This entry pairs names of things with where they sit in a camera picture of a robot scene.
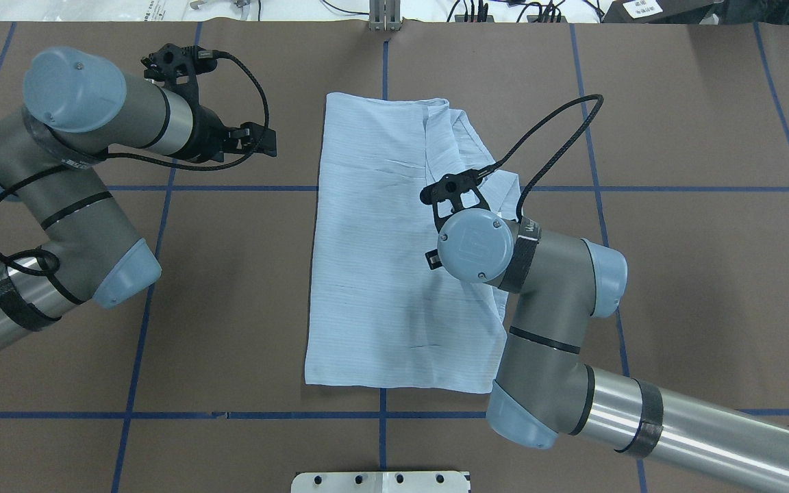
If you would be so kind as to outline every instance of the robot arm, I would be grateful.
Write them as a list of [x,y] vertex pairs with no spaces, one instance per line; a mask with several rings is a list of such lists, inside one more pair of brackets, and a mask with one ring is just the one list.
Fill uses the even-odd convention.
[[[423,190],[434,205],[438,249],[429,266],[461,281],[519,293],[486,419],[523,446],[550,448],[559,433],[586,436],[636,458],[658,459],[759,491],[789,492],[789,428],[704,403],[579,360],[591,316],[616,311],[623,256],[588,240],[517,223],[483,207],[475,170]],[[460,196],[480,197],[471,208]],[[436,204],[454,213],[439,218]]]
[[[151,249],[92,169],[125,155],[107,153],[110,144],[194,163],[224,153],[275,156],[267,122],[229,128],[199,103],[197,75],[229,56],[166,45],[142,60],[145,77],[163,87],[74,48],[49,48],[32,60],[25,107],[0,121],[0,202],[22,201],[50,241],[0,253],[0,349],[88,299],[110,308],[160,277]],[[182,77],[188,81],[179,84]]]

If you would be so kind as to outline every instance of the white bracket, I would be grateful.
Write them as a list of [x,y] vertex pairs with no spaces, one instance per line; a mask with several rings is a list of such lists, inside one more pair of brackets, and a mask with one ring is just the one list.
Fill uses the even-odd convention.
[[301,473],[291,493],[471,493],[471,474],[458,471]]
[[400,31],[401,0],[370,0],[370,30]]

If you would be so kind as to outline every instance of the paper label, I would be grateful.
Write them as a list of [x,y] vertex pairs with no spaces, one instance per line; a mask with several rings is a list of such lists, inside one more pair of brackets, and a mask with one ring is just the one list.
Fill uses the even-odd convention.
[[634,2],[623,2],[623,7],[632,18],[645,18],[654,14],[662,13],[663,9],[657,0],[635,0]]
[[166,0],[148,0],[143,20],[164,20],[166,18]]

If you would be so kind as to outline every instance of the white towel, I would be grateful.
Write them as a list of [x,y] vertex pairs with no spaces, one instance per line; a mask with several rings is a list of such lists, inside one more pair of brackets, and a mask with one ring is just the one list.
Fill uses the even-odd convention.
[[[491,391],[507,293],[428,268],[438,233],[419,191],[492,162],[445,99],[328,95],[306,383]],[[479,189],[514,218],[518,175],[497,171]]]

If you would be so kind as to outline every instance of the light blue cloth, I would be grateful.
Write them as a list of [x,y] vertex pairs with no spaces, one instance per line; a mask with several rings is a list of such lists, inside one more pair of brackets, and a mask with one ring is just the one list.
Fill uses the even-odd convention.
[[[419,191],[492,162],[445,99],[328,95],[306,383],[491,391],[507,293],[428,268],[438,234]],[[497,171],[479,189],[514,218],[518,175]]]

